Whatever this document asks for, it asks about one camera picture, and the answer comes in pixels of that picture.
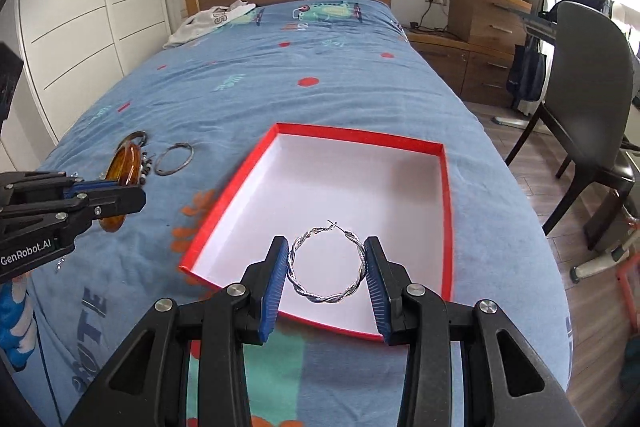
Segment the wooden cabinet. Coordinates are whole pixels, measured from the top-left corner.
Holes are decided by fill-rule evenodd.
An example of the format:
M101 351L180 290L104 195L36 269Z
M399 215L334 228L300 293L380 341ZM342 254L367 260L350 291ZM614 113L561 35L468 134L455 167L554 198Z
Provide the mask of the wooden cabinet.
M412 42L412 46L447 83L447 86L460 96L469 52L426 42Z
M437 33L407 32L410 44L465 102L510 107L513 55Z
M469 44L513 55L524 44L526 31L513 10L529 13L523 0L451 0L449 31Z
M506 89L512 58L471 52L466 67L462 100L510 107L513 97Z

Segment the bedspread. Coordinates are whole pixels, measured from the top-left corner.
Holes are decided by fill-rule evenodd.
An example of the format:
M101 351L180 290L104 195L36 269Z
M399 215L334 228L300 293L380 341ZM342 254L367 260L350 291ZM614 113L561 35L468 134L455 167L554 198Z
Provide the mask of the bedspread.
M58 273L52 263L31 276L63 417L156 299L186 303L208 295L176 266L216 195L277 121L444 143L454 212L453 300L497 301L567 385L572 344L561 277L535 212L482 125L411 48L385 5L313 0L258 7L150 58L98 100L43 165L98 178L118 142L138 129L149 133L149 154L175 142L195 151L178 173L149 175L146 207L117 233L96 223ZM163 168L181 163L175 154ZM193 355L196 367L197 349ZM39 358L32 356L15 378L53 426ZM272 425L394 425L405 362L402 347L279 321L265 346L245 349L252 414ZM462 421L458 366L455 425ZM191 393L188 416L194 408Z

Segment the floor plank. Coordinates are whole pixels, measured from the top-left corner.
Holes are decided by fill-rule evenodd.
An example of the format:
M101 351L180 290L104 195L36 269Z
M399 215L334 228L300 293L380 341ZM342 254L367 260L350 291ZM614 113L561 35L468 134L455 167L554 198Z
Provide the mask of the floor plank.
M514 116L509 109L466 103L505 158L522 131L495 124L492 116ZM540 224L553 212L574 175L571 164L560 179L555 174L565 153L558 141L533 133L510 165L518 185L538 214ZM618 375L630 324L613 270L575 284L570 270L595 257L587 249L582 226L607 194L597 184L587 188L548 234L547 240L567 295L574 330L574 359L567 396L587 427L606 427L625 400Z

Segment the wooden nightstand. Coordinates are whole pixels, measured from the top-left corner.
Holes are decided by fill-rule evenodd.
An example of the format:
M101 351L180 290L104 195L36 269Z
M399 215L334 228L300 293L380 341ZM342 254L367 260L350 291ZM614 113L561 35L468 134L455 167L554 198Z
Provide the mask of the wooden nightstand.
M506 90L513 55L469 44L443 33L406 36L431 68L465 102L510 107L513 97Z

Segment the silver bolt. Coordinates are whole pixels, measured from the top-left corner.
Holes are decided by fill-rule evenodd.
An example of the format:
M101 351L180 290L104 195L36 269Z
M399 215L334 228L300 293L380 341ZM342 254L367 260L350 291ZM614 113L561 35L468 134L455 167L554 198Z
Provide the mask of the silver bolt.
M174 303L171 301L171 299L167 298L159 299L158 301L156 301L156 304L154 304L154 308L158 312L167 312L173 307Z
M239 297L241 295L244 295L244 292L246 292L246 288L244 287L244 284L237 282L229 286L229 288L226 289L226 292L232 297Z
M413 295L414 297L420 297L427 293L427 288L422 286L421 284L410 284L406 287L406 292L409 295Z
M480 301L480 303L478 304L478 307L480 308L480 311L482 313L492 314L498 311L498 304L496 304L493 301L490 301L489 299Z

